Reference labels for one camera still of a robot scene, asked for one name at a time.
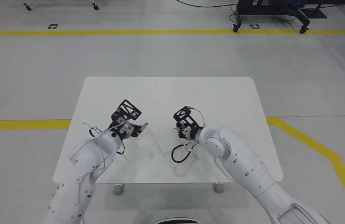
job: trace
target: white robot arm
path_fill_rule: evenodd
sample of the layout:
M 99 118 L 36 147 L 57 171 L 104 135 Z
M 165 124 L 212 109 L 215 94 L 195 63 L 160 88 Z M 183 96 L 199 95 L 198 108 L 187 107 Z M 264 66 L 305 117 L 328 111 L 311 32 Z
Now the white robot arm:
M 90 129 L 93 138 L 69 154 L 74 171 L 59 183 L 48 207 L 43 224 L 79 224 L 95 191 L 96 180 L 113 162 L 122 140 L 137 137 L 147 126 L 135 125 L 141 112 L 124 100 L 112 114 L 113 122 L 105 131 Z
M 274 180 L 260 157 L 227 128 L 202 128 L 189 115 L 188 106 L 179 110 L 174 119 L 180 138 L 196 140 L 214 157 L 267 212 L 272 224 L 329 223 L 311 207 L 292 198 Z

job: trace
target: white table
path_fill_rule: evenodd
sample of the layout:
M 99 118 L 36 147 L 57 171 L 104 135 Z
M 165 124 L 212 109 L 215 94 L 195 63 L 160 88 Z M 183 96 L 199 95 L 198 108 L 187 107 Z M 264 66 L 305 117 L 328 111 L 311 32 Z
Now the white table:
M 125 183 L 226 183 L 231 182 L 207 151 L 199 146 L 182 164 L 175 164 L 171 150 L 186 140 L 179 139 L 173 115 L 185 105 L 199 109 L 206 125 L 229 127 L 265 162 L 277 180 L 283 179 L 271 134 L 251 78 L 214 77 L 89 77 L 85 80 L 71 126 L 69 127 L 54 181 L 59 183 L 74 165 L 70 150 L 90 137 L 88 127 L 105 129 L 110 116 L 124 100 L 135 105 L 142 115 L 133 123 L 148 127 L 138 138 L 124 140 L 125 155 L 114 162 L 97 180 L 101 184 Z M 192 112 L 202 125 L 201 116 Z M 181 159 L 186 152 L 180 150 Z

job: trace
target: gray floor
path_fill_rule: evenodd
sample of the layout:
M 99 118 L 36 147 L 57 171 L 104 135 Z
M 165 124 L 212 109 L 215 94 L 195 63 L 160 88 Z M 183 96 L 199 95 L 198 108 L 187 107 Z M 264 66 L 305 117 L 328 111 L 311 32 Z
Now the gray floor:
M 189 1 L 220 4 L 229 1 Z M 173 0 L 0 1 L 0 31 L 231 29 L 229 8 Z M 345 29 L 345 7 L 323 10 L 311 29 Z M 249 17 L 242 29 L 255 22 Z M 296 29 L 275 17 L 261 29 Z M 0 120 L 70 119 L 89 76 L 252 77 L 266 116 L 280 116 L 337 152 L 345 164 L 345 35 L 0 36 Z M 281 185 L 332 223 L 345 223 L 345 191 L 329 161 L 270 127 L 284 173 Z M 66 130 L 0 131 L 0 223 L 40 223 Z M 87 223 L 150 223 L 171 216 L 209 223 L 269 223 L 236 184 L 128 185 L 114 196 L 99 185 Z

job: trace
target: yellow floor line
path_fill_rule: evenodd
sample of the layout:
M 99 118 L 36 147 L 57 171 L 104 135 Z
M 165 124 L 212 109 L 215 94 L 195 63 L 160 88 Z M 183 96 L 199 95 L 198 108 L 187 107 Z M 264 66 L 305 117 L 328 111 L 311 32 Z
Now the yellow floor line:
M 303 134 L 301 131 L 297 130 L 293 126 L 287 124 L 280 118 L 276 117 L 267 117 L 267 123 L 271 126 L 277 126 L 283 131 L 287 132 L 291 136 L 298 139 L 300 142 L 306 144 L 310 148 L 314 149 L 316 152 L 320 153 L 322 156 L 329 159 L 330 163 L 334 167 L 335 173 L 338 175 L 344 189 L 345 189 L 345 165 L 340 158 L 340 156 L 334 151 L 330 150 L 326 146 L 323 146 L 321 143 L 313 140 L 311 137 Z
M 71 120 L 0 120 L 0 130 L 68 129 Z
M 55 35 L 300 35 L 299 30 L 35 30 L 35 31 L 0 31 L 0 36 L 55 36 Z M 308 30 L 308 35 L 345 35 L 345 30 Z
M 0 120 L 0 130 L 68 129 L 70 123 L 71 120 Z M 267 117 L 267 123 L 270 126 L 281 128 L 286 133 L 329 159 L 345 189 L 345 165 L 337 153 L 313 140 L 280 118 Z

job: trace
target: black cable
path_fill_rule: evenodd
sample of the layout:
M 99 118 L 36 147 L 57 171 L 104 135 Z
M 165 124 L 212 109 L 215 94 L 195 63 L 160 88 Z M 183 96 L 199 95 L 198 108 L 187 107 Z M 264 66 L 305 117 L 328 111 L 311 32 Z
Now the black cable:
M 295 20 L 296 20 L 296 16 L 294 18 L 290 19 L 290 20 L 287 20 L 286 16 L 284 15 L 284 19 L 283 20 L 279 20 L 279 22 L 286 22 L 288 24 L 292 24 L 292 23 L 295 22 Z
M 93 135 L 92 129 L 89 129 L 89 134 L 94 138 L 95 136 Z
M 237 4 L 221 4 L 219 6 L 196 6 L 194 4 L 188 4 L 186 2 L 182 2 L 180 0 L 176 0 L 177 2 L 180 2 L 182 4 L 185 4 L 187 6 L 193 6 L 193 7 L 198 7 L 198 8 L 217 8 L 217 7 L 224 7 L 224 6 L 237 6 Z
M 185 146 L 184 144 L 180 144 L 180 145 L 176 146 L 175 148 L 173 148 L 172 151 L 171 151 L 171 158 L 177 164 L 180 164 L 180 163 L 184 162 L 191 154 L 191 151 L 189 151 L 188 154 L 185 156 L 185 158 L 183 158 L 182 160 L 177 161 L 177 160 L 174 159 L 174 152 L 175 152 L 175 150 L 177 150 L 180 147 L 184 147 L 184 146 Z
M 319 7 L 319 8 L 331 8 L 331 7 L 335 7 L 335 6 L 339 6 L 338 4 L 334 4 L 332 6 L 324 6 L 324 7 Z M 302 10 L 315 10 L 317 7 L 315 8 L 302 8 Z
M 123 148 L 123 151 L 122 152 L 118 152 L 117 151 L 117 154 L 119 154 L 119 155 L 122 155 L 122 154 L 124 154 L 125 153 L 125 148 Z
M 230 6 L 230 10 L 233 12 L 233 14 L 231 14 L 230 16 L 229 16 L 229 19 L 230 19 L 230 21 L 231 22 L 233 22 L 233 23 L 237 23 L 237 21 L 233 21 L 232 19 L 231 19 L 231 16 L 234 16 L 234 15 L 236 15 L 236 13 L 235 13 L 235 11 L 231 8 L 231 6 Z

